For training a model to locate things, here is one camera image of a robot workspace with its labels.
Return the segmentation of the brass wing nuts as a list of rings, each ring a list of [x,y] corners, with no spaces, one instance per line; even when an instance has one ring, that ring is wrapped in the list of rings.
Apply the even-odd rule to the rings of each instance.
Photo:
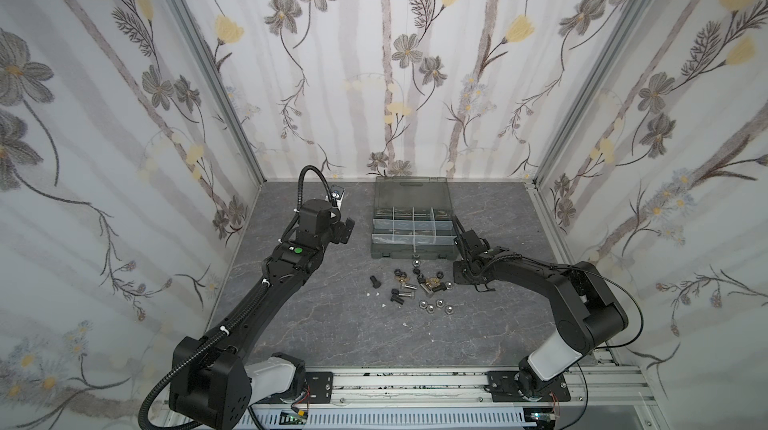
[[[454,287],[453,282],[446,282],[438,277],[427,278],[423,275],[417,278],[419,287],[425,291],[427,295],[432,295],[436,292],[444,292],[451,290]]]

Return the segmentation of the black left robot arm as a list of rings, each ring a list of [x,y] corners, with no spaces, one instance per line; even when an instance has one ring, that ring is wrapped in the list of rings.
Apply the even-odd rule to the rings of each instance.
[[[322,199],[304,200],[305,166],[297,181],[298,200],[278,245],[262,263],[262,278],[236,307],[199,338],[184,338],[175,348],[170,371],[149,391],[138,411],[138,425],[154,428],[149,412],[163,391],[169,408],[187,417],[184,428],[202,425],[232,429],[253,400],[245,361],[257,340],[283,307],[317,271],[331,244],[345,244],[354,229],[342,217],[342,195],[324,188]]]

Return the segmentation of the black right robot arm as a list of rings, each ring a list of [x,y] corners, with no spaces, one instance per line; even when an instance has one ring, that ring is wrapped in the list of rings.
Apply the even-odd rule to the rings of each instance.
[[[521,287],[545,298],[554,319],[554,332],[524,357],[511,373],[490,377],[488,390],[502,401],[557,400],[564,374],[593,351],[610,349],[608,343],[628,329],[629,317],[614,295],[624,288],[601,275],[586,261],[556,264],[537,260],[509,248],[490,245],[452,218],[454,245],[459,259],[453,263],[454,283],[491,293],[493,282]]]

